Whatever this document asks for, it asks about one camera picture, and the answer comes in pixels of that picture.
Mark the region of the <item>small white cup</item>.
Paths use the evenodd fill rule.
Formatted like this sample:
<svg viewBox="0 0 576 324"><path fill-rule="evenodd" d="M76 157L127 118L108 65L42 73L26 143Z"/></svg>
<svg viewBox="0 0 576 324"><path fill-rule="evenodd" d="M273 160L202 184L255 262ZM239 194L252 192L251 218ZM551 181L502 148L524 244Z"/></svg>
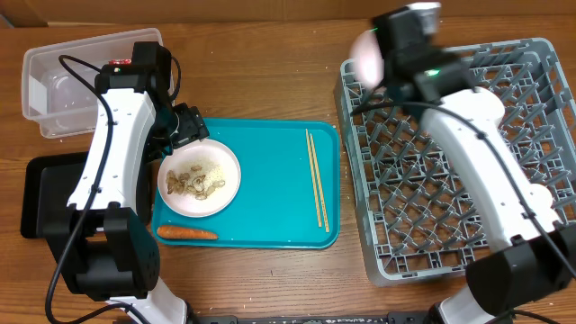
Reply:
<svg viewBox="0 0 576 324"><path fill-rule="evenodd" d="M552 194L542 184L531 184L529 186L528 202L539 218L548 217L554 213L552 209Z"/></svg>

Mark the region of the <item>wooden chopstick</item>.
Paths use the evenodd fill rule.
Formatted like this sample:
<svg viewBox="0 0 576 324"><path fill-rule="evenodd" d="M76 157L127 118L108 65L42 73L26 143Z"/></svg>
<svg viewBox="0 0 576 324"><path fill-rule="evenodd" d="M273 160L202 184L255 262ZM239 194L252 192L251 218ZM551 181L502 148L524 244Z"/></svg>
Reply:
<svg viewBox="0 0 576 324"><path fill-rule="evenodd" d="M320 202L319 202L319 197L318 197L318 189L317 189L317 183L316 183L316 175L315 175L315 169L314 169L314 163L313 163L313 156L312 156L312 151L311 151L311 140L310 140L310 135L309 135L308 129L305 130L305 137L306 137L308 157L309 157L309 163L310 163L310 176L311 176L311 182L312 182L312 188L313 188L313 194L314 194L315 208L316 208L316 213L317 213L317 222L318 222L318 227L322 228L322 218L320 216Z"/></svg>
<svg viewBox="0 0 576 324"><path fill-rule="evenodd" d="M316 201L318 204L318 209L319 209L319 226L323 227L324 230L329 233L330 231L330 226L329 226L329 218L328 218L328 213L327 213L327 208L326 208L326 203L325 203L325 197L324 197L324 191L323 191L323 185L322 185L322 181L321 181L321 174L320 174L320 166L319 166L319 161L318 161L318 155L317 155L317 151L316 151L316 147L315 147L315 141L313 138L313 135L311 133L308 134L308 141L310 144L310 154L311 154L311 163L312 163L312 168L313 168L313 174L314 174L314 184L316 187Z"/></svg>

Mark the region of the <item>red snack wrapper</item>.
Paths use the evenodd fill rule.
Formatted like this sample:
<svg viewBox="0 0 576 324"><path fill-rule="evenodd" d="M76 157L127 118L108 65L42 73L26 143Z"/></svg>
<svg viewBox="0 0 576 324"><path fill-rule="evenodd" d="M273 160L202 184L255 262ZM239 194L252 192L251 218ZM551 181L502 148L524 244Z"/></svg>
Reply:
<svg viewBox="0 0 576 324"><path fill-rule="evenodd" d="M112 66L125 66L131 64L130 58L123 58L123 59L113 59L108 62L109 65Z"/></svg>

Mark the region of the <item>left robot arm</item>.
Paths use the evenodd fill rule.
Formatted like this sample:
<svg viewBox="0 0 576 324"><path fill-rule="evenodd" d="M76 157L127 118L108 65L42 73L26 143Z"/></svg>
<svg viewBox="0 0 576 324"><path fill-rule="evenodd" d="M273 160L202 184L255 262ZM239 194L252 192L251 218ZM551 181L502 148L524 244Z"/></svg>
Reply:
<svg viewBox="0 0 576 324"><path fill-rule="evenodd" d="M66 207L43 234L56 261L49 283L121 310L137 323L192 323L190 305L161 280L151 218L149 163L204 140L198 109L178 103L181 68L168 49L139 41L127 62L96 70L88 89L98 101L85 166Z"/></svg>

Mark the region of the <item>white plate with food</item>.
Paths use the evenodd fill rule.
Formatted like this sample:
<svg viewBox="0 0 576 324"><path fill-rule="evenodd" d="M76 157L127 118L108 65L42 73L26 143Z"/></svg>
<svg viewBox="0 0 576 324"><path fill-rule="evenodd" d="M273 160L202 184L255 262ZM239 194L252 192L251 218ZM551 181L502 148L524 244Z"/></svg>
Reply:
<svg viewBox="0 0 576 324"><path fill-rule="evenodd" d="M225 186L203 201L197 201L191 196L168 194L167 171L201 159L208 159L222 166ZM157 189L162 201L172 211L193 218L211 216L223 210L234 199L240 182L241 169L238 159L228 147L212 139L204 139L176 149L172 155L163 159L157 175Z"/></svg>

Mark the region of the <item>orange carrot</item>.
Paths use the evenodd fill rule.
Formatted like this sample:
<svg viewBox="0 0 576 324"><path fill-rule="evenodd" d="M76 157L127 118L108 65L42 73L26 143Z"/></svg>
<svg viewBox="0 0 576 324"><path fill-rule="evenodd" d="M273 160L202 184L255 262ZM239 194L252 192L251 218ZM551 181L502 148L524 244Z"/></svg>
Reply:
<svg viewBox="0 0 576 324"><path fill-rule="evenodd" d="M199 239L217 240L219 236L214 232L203 229L189 229L177 226L160 226L157 228L157 235L162 239Z"/></svg>

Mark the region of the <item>white bowl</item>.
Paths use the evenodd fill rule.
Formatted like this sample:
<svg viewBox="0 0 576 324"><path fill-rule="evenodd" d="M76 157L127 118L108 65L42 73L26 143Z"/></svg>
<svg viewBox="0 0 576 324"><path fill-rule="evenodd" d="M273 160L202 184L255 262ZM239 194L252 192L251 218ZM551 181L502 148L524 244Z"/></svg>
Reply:
<svg viewBox="0 0 576 324"><path fill-rule="evenodd" d="M375 30L361 33L350 50L355 77L366 88L375 89L384 78L384 60Z"/></svg>
<svg viewBox="0 0 576 324"><path fill-rule="evenodd" d="M498 96L483 87L475 87L468 95L472 115L498 128L505 114L505 106Z"/></svg>

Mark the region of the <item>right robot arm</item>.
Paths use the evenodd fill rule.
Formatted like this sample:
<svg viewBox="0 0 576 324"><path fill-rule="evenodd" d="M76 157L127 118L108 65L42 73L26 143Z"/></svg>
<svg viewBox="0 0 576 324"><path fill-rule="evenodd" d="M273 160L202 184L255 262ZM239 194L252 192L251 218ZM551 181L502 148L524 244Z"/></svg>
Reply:
<svg viewBox="0 0 576 324"><path fill-rule="evenodd" d="M506 323L521 305L575 277L575 228L531 183L500 136L502 101L474 84L453 52L433 44L439 6L415 3L373 18L376 85L418 117L471 196L490 254L466 267L465 287L435 304L430 323Z"/></svg>

